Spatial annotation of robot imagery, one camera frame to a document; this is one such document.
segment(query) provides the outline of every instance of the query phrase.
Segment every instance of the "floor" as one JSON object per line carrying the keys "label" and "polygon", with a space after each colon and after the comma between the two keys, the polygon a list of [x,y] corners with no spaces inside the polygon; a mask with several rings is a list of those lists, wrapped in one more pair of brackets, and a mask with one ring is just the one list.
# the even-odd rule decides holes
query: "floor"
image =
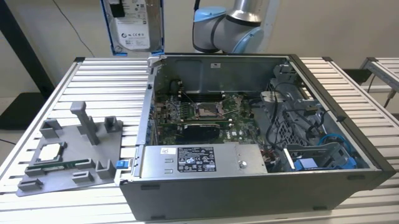
{"label": "floor", "polygon": [[[7,105],[11,103],[14,97],[0,98],[0,114],[6,109]],[[19,131],[9,131],[0,130],[0,139],[10,141],[15,143],[23,134],[23,130]],[[3,162],[9,152],[13,149],[13,145],[0,141],[0,164]]]}

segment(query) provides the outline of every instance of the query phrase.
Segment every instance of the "black stand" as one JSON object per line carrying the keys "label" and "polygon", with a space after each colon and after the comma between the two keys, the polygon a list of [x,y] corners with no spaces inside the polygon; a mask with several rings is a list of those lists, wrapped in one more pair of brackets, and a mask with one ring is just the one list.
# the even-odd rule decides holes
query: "black stand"
{"label": "black stand", "polygon": [[39,90],[39,93],[21,93],[0,115],[0,129],[21,130],[29,126],[54,86],[3,0],[0,0],[0,31]]}

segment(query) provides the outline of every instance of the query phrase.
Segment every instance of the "green circuit board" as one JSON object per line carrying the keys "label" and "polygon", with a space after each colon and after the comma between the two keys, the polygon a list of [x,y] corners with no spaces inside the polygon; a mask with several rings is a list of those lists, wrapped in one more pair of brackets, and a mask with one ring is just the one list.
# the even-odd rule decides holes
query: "green circuit board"
{"label": "green circuit board", "polygon": [[[200,103],[180,102],[166,96],[160,96],[156,102],[162,102],[156,108],[160,145],[225,142],[264,144],[248,99],[241,95],[230,94],[218,102]],[[181,130],[186,124],[218,125],[218,137],[206,142],[181,141]]]}

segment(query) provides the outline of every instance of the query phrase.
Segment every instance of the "sticker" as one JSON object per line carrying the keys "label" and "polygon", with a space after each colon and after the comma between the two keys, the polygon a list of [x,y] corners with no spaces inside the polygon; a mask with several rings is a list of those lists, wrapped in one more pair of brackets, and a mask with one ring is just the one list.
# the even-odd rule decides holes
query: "sticker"
{"label": "sticker", "polygon": [[220,63],[210,63],[212,69],[220,69]]}
{"label": "sticker", "polygon": [[118,43],[129,50],[149,48],[145,0],[122,0],[124,18],[116,19]]}
{"label": "sticker", "polygon": [[176,148],[161,148],[161,154],[174,155]]}
{"label": "sticker", "polygon": [[216,171],[213,147],[177,148],[178,172],[212,172]]}

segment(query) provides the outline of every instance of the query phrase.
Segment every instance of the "motherboard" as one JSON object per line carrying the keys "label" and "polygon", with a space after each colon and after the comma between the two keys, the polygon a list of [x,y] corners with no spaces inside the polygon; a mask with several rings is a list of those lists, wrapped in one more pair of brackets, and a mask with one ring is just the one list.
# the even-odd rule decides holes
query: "motherboard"
{"label": "motherboard", "polygon": [[209,96],[181,94],[156,98],[156,123],[160,145],[264,144],[244,94]]}

